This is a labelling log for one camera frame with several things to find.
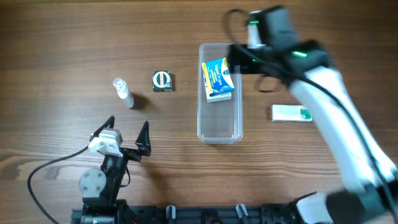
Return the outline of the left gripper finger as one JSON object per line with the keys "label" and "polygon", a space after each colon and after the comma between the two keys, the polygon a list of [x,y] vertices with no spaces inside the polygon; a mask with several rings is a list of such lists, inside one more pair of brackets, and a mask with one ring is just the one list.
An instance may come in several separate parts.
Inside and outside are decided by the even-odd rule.
{"label": "left gripper finger", "polygon": [[98,137],[104,128],[114,128],[115,117],[110,116],[104,124],[102,124],[96,131],[92,133],[92,137]]}
{"label": "left gripper finger", "polygon": [[150,156],[151,154],[151,145],[150,145],[150,137],[149,137],[149,122],[145,121],[142,129],[135,141],[137,146],[137,150],[144,156]]}

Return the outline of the blue yellow VapoDrops box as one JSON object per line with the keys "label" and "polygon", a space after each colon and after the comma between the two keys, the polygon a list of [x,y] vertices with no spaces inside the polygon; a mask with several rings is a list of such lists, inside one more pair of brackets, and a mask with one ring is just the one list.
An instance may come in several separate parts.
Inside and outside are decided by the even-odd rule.
{"label": "blue yellow VapoDrops box", "polygon": [[232,93],[234,91],[226,58],[203,62],[201,65],[210,96]]}

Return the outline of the clear white spray bottle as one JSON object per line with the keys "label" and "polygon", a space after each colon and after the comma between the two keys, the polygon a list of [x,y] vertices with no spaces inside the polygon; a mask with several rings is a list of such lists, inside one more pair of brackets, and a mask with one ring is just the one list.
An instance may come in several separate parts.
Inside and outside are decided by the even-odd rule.
{"label": "clear white spray bottle", "polygon": [[126,107],[133,108],[134,98],[128,88],[127,83],[122,78],[115,78],[113,80],[113,86],[115,87],[119,98],[126,105]]}

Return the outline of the white medicine box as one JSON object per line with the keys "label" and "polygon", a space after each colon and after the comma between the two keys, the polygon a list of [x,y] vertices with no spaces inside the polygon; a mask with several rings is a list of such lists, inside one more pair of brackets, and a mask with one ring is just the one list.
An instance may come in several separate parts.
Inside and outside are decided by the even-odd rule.
{"label": "white medicine box", "polygon": [[203,81],[204,81],[204,86],[205,86],[205,93],[206,93],[206,101],[208,103],[212,103],[212,102],[217,102],[217,101],[224,101],[224,100],[230,100],[232,98],[232,93],[223,93],[220,95],[215,95],[215,96],[210,96],[210,92],[209,92],[209,88],[206,82],[206,78],[203,77]]}

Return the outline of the green Zam-Buk ointment box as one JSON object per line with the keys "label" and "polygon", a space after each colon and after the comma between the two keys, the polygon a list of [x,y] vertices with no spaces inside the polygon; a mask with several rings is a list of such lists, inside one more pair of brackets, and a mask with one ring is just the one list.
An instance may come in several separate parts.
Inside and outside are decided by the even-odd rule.
{"label": "green Zam-Buk ointment box", "polygon": [[154,92],[172,91],[172,72],[170,70],[153,71],[152,89]]}

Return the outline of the white green box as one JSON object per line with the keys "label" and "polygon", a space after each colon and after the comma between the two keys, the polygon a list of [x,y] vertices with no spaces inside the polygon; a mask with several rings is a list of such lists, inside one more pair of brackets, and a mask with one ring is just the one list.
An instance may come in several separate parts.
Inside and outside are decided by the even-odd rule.
{"label": "white green box", "polygon": [[302,105],[272,105],[272,121],[311,122],[312,115]]}

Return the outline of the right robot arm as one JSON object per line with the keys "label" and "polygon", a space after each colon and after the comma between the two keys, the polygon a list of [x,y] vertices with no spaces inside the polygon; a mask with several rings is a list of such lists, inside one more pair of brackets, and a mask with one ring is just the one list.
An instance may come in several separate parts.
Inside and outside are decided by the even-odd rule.
{"label": "right robot arm", "polygon": [[309,110],[333,154],[343,189],[296,200],[294,212],[302,223],[364,223],[386,212],[397,216],[397,167],[373,138],[317,41],[256,49],[233,42],[228,60],[285,84]]}

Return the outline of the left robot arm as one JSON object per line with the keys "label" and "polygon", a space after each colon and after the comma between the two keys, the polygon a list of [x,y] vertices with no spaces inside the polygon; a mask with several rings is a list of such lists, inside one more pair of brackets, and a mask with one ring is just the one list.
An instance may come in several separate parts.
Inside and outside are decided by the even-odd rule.
{"label": "left robot arm", "polygon": [[123,138],[114,128],[115,117],[109,119],[91,134],[88,150],[104,155],[99,169],[89,169],[82,174],[79,188],[83,208],[72,211],[72,223],[139,223],[137,215],[124,199],[118,199],[128,162],[140,162],[151,154],[149,122],[145,121],[135,141],[135,149],[122,147]]}

